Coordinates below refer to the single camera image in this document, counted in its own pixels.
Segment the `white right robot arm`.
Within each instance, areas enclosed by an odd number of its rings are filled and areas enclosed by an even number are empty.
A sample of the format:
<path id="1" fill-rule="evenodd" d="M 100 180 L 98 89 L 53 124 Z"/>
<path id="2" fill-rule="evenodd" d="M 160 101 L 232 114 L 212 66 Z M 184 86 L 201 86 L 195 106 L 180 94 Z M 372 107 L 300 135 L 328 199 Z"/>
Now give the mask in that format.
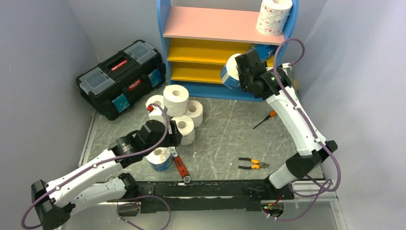
<path id="1" fill-rule="evenodd" d="M 296 145 L 297 152 L 265 181 L 264 194 L 275 199 L 283 187 L 308 175 L 335 152 L 338 145 L 317 131 L 302 108 L 284 68 L 269 68 L 255 50 L 237 55 L 235 60 L 242 91 L 265 100 L 282 120 Z"/>

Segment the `pink patterned paper towel roll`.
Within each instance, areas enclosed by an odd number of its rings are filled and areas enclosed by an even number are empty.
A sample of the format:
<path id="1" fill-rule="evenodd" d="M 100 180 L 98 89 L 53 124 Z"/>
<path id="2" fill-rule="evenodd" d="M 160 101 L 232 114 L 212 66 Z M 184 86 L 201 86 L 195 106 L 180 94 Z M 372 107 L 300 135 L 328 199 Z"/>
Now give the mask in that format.
<path id="1" fill-rule="evenodd" d="M 263 0 L 256 23 L 257 31 L 269 36 L 281 34 L 292 6 L 292 0 Z"/>

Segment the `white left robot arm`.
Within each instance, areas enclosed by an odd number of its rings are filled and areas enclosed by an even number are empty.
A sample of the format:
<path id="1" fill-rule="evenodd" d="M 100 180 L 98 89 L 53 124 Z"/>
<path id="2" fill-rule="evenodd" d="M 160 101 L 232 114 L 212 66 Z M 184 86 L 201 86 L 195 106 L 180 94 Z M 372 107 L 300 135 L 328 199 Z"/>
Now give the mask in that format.
<path id="1" fill-rule="evenodd" d="M 32 202 L 44 230 L 54 230 L 71 216 L 98 203 L 123 199 L 132 201 L 138 185 L 129 173 L 110 182 L 103 177 L 141 161 L 159 147 L 180 145 L 182 134 L 175 121 L 168 126 L 157 120 L 147 121 L 140 130 L 119 137 L 96 158 L 56 180 L 38 180 L 31 185 Z"/>

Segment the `blue roll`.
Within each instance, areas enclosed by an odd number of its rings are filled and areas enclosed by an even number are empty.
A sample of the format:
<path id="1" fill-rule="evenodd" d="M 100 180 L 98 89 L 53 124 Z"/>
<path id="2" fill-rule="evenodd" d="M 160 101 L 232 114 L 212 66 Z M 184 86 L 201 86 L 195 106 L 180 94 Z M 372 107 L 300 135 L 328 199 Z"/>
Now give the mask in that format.
<path id="1" fill-rule="evenodd" d="M 223 65 L 220 71 L 221 82 L 230 89 L 236 89 L 240 87 L 240 81 L 238 76 L 236 57 L 241 53 L 236 53 L 230 56 L 227 62 Z"/>
<path id="2" fill-rule="evenodd" d="M 274 45 L 250 44 L 248 51 L 255 50 L 258 53 L 261 61 L 267 61 L 272 57 L 276 48 L 277 46 Z"/>
<path id="3" fill-rule="evenodd" d="M 170 148 L 156 148 L 150 154 L 146 156 L 150 166 L 157 172 L 167 170 L 172 162 L 173 156 Z"/>

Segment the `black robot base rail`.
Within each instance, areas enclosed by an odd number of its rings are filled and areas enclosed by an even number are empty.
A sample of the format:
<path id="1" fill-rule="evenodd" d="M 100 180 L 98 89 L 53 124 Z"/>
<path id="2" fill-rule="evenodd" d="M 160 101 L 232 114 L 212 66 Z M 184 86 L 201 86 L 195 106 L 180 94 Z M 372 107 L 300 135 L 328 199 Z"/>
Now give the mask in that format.
<path id="1" fill-rule="evenodd" d="M 137 182 L 138 191 L 119 198 L 136 201 L 141 213 L 166 211 L 231 210 L 260 211 L 268 202 L 293 200 L 288 186 L 269 190 L 262 179 Z"/>

